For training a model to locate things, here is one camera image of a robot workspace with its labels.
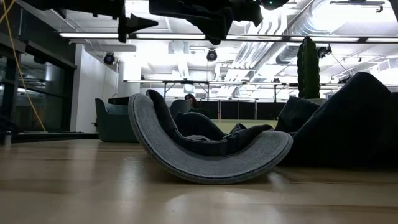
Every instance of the yellow cable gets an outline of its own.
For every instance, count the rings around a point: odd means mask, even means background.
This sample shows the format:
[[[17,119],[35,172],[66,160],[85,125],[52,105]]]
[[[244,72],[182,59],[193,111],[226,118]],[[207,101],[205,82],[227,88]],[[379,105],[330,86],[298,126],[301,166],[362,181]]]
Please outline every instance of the yellow cable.
[[[2,20],[7,16],[8,12],[11,10],[11,7],[14,5],[15,0],[12,0],[10,7],[8,7],[8,9],[6,10],[6,3],[3,1],[2,4],[4,6],[4,15],[1,16],[0,18],[0,24],[2,22]]]
[[[11,26],[10,26],[10,22],[8,21],[7,13],[10,11],[10,9],[11,9],[12,5],[14,4],[14,2],[15,2],[15,0],[12,0],[12,3],[11,3],[11,5],[10,5],[10,7],[8,7],[8,9],[6,10],[6,2],[5,2],[5,0],[2,1],[2,5],[3,5],[3,8],[4,8],[4,12],[5,12],[5,13],[4,13],[4,15],[1,17],[0,23],[2,22],[3,17],[5,16],[5,17],[6,17],[6,22],[7,22],[7,27],[8,27],[8,34],[10,35],[10,41],[11,41],[11,45],[12,45],[12,52],[14,53],[15,62],[17,63],[17,68],[18,68],[19,76],[21,76],[22,84],[23,84],[23,86],[24,86],[24,88],[25,88],[25,92],[26,92],[27,98],[28,98],[28,100],[29,100],[30,106],[32,107],[33,112],[35,113],[37,119],[39,120],[39,123],[40,123],[41,127],[43,128],[43,131],[46,131],[45,128],[44,128],[43,122],[42,122],[42,120],[40,119],[39,115],[37,114],[37,111],[36,111],[36,109],[35,109],[35,107],[34,107],[34,105],[33,105],[33,103],[32,103],[32,100],[30,99],[29,93],[27,92],[27,88],[26,88],[26,85],[25,85],[24,76],[22,75],[21,67],[19,66],[19,62],[18,62],[17,53],[16,53],[16,51],[15,51],[14,39],[12,39]]]

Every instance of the green armchair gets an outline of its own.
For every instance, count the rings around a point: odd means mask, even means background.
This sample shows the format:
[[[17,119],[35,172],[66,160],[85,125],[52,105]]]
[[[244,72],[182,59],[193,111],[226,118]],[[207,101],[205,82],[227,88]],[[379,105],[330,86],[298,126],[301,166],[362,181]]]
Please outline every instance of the green armchair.
[[[138,143],[132,131],[128,106],[104,103],[95,99],[99,139],[103,142]]]

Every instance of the wooden floor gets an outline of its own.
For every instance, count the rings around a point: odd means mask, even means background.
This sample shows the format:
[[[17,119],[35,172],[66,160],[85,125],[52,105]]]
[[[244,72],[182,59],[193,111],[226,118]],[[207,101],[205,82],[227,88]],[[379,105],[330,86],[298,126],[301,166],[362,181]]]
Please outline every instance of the wooden floor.
[[[398,223],[398,175],[275,168],[236,185],[196,185],[139,145],[96,140],[0,149],[0,223]]]

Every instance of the person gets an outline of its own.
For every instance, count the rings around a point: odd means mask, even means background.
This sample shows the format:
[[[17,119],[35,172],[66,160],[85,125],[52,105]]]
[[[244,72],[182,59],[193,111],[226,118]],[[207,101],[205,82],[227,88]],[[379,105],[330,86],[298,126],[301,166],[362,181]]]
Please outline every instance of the person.
[[[189,101],[192,108],[197,109],[199,107],[199,103],[197,102],[197,99],[192,94],[185,95],[185,100]]]

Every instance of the cactus sculpture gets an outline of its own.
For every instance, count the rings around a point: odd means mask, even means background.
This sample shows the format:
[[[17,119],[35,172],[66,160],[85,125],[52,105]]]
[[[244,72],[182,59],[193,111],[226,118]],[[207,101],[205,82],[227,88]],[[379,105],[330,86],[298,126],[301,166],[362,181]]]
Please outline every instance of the cactus sculpture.
[[[312,99],[319,98],[320,76],[319,58],[315,43],[306,37],[300,45],[297,54],[297,73],[299,97]]]

